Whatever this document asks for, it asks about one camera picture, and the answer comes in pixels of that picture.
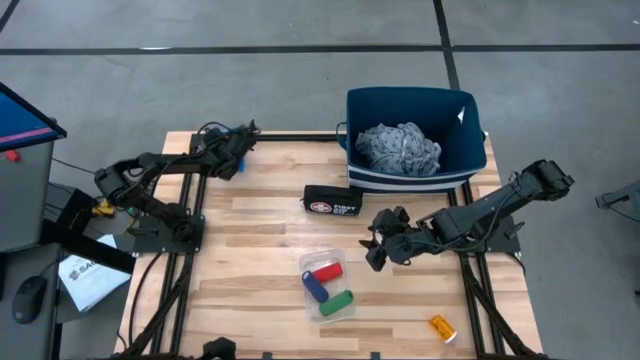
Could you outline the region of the green marker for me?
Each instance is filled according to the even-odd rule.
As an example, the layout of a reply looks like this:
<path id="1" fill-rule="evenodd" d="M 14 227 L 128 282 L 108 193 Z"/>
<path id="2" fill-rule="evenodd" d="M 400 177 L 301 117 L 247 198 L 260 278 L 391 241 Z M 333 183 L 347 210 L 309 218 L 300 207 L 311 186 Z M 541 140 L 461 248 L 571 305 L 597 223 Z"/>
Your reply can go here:
<path id="1" fill-rule="evenodd" d="M 353 293 L 350 290 L 344 290 L 321 303 L 319 306 L 320 314 L 324 317 L 329 317 L 351 305 L 353 300 Z"/>

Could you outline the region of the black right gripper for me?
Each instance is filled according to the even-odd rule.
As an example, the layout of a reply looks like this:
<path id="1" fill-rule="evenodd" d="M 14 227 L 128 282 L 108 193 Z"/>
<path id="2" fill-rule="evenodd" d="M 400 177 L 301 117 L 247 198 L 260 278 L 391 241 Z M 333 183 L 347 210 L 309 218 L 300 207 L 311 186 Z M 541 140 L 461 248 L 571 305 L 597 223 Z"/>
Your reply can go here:
<path id="1" fill-rule="evenodd" d="M 359 244 L 367 249 L 366 262 L 375 272 L 383 269 L 387 256 L 394 263 L 407 263 L 411 258 L 430 250 L 426 235 L 407 223 L 380 225 L 377 227 L 377 234 L 380 237 L 380 243 L 375 238 L 359 240 Z"/>

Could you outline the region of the red bandage roll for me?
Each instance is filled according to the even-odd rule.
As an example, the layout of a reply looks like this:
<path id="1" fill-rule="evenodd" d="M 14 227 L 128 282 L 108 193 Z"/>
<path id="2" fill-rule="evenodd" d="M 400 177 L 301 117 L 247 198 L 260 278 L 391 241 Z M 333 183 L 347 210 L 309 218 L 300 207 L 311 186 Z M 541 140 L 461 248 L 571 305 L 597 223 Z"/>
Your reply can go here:
<path id="1" fill-rule="evenodd" d="M 341 277 L 344 270 L 339 262 L 334 262 L 313 271 L 312 274 L 318 282 L 326 283 Z"/>

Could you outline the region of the grey patterned cloth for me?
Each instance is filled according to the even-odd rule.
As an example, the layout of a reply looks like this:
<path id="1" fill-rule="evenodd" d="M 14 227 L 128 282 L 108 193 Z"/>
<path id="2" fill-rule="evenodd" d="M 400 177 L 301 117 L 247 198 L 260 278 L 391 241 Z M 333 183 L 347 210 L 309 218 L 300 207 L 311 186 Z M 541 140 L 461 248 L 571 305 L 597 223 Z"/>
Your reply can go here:
<path id="1" fill-rule="evenodd" d="M 379 124 L 358 134 L 356 150 L 371 170 L 390 175 L 427 177 L 440 168 L 441 146 L 428 139 L 413 122 Z"/>

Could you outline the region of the black metal beam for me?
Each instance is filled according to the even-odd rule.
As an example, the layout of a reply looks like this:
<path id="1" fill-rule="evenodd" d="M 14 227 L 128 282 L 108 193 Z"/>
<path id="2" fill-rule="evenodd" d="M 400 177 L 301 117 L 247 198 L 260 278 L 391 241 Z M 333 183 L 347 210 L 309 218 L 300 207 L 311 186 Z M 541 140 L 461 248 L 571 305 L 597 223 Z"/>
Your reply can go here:
<path id="1" fill-rule="evenodd" d="M 93 218 L 97 201 L 72 187 L 47 184 L 41 244 L 58 244 L 69 254 L 92 260 L 111 269 L 131 274 L 134 258 L 126 252 L 99 243 L 84 232 Z"/>

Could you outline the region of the clear plastic bag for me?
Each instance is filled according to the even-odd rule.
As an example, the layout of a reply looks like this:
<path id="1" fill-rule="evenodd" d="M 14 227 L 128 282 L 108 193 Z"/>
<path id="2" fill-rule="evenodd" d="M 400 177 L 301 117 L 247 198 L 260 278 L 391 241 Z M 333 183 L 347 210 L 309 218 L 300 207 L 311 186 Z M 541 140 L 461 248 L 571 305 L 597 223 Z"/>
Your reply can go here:
<path id="1" fill-rule="evenodd" d="M 346 266 L 346 257 L 345 257 L 344 251 L 339 249 L 330 249 L 330 250 L 309 253 L 309 254 L 303 255 L 299 261 L 301 276 L 305 271 L 313 272 L 321 267 L 324 267 L 334 262 L 339 262 L 342 265 L 344 274 L 333 281 L 322 283 L 324 288 L 329 293 L 329 298 L 337 295 L 338 293 L 344 290 L 351 291 L 349 273 Z M 320 314 L 319 306 L 321 303 L 316 302 L 312 298 L 312 296 L 305 289 L 304 285 L 303 285 L 303 291 L 304 291 L 307 318 L 312 323 L 324 324 L 324 323 L 341 321 L 341 320 L 345 320 L 350 317 L 353 317 L 355 314 L 355 295 L 352 291 L 351 292 L 354 295 L 354 300 L 352 304 L 343 308 L 341 311 L 329 317 L 324 317 Z"/>

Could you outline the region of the dark grey desk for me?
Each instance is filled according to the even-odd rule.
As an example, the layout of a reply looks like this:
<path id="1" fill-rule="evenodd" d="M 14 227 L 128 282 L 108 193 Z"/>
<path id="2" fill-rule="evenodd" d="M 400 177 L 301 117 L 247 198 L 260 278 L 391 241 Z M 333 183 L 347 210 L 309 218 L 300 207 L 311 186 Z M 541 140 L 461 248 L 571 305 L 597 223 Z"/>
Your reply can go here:
<path id="1" fill-rule="evenodd" d="M 0 360 L 58 360 L 57 330 L 58 245 L 26 249 L 6 255 L 0 298 Z M 46 280 L 40 311 L 28 324 L 18 324 L 13 316 L 13 301 L 20 285 L 30 277 Z"/>

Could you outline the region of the blue bandage roll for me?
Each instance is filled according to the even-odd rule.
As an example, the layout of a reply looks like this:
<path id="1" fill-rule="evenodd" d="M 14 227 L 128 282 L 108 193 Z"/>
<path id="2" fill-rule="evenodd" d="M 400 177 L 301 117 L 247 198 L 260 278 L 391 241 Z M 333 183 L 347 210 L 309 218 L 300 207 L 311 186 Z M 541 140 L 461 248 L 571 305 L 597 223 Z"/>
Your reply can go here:
<path id="1" fill-rule="evenodd" d="M 318 303 L 329 299 L 329 293 L 311 271 L 305 271 L 301 276 L 302 283 L 312 298 Z"/>

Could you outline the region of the grey metal cabinet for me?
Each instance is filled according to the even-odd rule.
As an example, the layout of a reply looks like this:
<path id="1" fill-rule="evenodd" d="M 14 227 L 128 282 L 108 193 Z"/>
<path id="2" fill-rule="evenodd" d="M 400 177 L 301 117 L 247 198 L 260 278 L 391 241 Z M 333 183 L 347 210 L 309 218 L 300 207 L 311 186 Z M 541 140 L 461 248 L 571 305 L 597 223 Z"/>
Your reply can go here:
<path id="1" fill-rule="evenodd" d="M 0 253 L 39 243 L 53 147 L 21 148 L 19 162 L 0 156 Z"/>

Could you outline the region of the grey metal stand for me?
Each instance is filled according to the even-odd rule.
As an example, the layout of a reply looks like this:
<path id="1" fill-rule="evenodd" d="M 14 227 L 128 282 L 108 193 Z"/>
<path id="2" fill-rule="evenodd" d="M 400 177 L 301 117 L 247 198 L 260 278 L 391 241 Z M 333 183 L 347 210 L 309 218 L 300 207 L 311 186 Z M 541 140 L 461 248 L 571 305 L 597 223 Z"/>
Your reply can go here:
<path id="1" fill-rule="evenodd" d="M 602 193 L 595 197 L 595 201 L 597 207 L 600 209 L 612 210 L 624 218 L 640 223 L 640 180 L 626 185 L 619 190 Z M 630 204 L 630 213 L 625 213 L 615 208 L 616 204 L 623 202 Z"/>

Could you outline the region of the black first aid kit pouch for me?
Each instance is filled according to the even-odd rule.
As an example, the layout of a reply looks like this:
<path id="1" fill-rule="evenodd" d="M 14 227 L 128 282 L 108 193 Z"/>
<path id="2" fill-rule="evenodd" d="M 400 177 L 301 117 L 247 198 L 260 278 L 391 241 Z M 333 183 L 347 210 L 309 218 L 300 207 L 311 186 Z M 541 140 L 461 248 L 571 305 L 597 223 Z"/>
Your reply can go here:
<path id="1" fill-rule="evenodd" d="M 362 209 L 363 193 L 355 188 L 306 185 L 302 203 L 309 212 L 357 216 Z"/>

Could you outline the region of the orange pill bottle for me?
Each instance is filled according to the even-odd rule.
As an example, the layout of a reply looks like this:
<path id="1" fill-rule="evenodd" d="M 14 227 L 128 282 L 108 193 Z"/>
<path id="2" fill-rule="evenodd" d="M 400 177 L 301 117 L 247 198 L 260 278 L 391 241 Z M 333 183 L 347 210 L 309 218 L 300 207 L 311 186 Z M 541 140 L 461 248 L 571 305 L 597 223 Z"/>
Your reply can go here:
<path id="1" fill-rule="evenodd" d="M 429 324 L 439 334 L 445 344 L 449 344 L 457 336 L 455 328 L 441 315 L 432 317 L 429 320 Z"/>

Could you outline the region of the navy white striped fabric basket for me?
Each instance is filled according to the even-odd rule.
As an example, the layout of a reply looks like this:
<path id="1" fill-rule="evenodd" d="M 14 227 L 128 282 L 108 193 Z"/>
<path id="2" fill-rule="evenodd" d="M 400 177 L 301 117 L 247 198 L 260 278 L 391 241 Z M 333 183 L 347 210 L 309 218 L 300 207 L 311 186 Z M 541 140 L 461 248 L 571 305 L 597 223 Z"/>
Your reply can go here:
<path id="1" fill-rule="evenodd" d="M 464 122 L 457 115 L 466 107 Z M 379 124 L 413 122 L 442 149 L 440 170 L 427 177 L 390 175 L 369 168 L 355 147 L 359 133 Z M 485 133 L 472 94 L 429 87 L 365 87 L 346 98 L 346 133 L 337 137 L 347 154 L 350 187 L 369 193 L 446 193 L 461 186 L 487 165 Z"/>

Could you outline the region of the black computer mouse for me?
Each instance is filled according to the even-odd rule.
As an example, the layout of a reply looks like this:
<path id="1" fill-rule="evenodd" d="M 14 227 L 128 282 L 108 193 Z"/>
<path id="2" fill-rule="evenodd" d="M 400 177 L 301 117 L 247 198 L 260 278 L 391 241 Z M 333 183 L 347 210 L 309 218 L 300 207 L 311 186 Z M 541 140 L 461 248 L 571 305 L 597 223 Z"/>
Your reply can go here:
<path id="1" fill-rule="evenodd" d="M 12 301 L 12 316 L 16 323 L 30 324 L 39 316 L 46 288 L 47 280 L 43 276 L 31 276 L 20 284 Z"/>

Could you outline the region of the white printed paper booklet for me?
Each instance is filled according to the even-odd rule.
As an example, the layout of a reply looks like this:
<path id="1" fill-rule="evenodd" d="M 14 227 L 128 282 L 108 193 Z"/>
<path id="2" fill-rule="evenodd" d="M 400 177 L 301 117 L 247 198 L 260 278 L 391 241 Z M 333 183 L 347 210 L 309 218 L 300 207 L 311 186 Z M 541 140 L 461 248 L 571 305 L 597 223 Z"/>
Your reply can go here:
<path id="1" fill-rule="evenodd" d="M 76 255 L 60 262 L 58 275 L 80 312 L 88 311 L 131 278 L 128 273 Z"/>

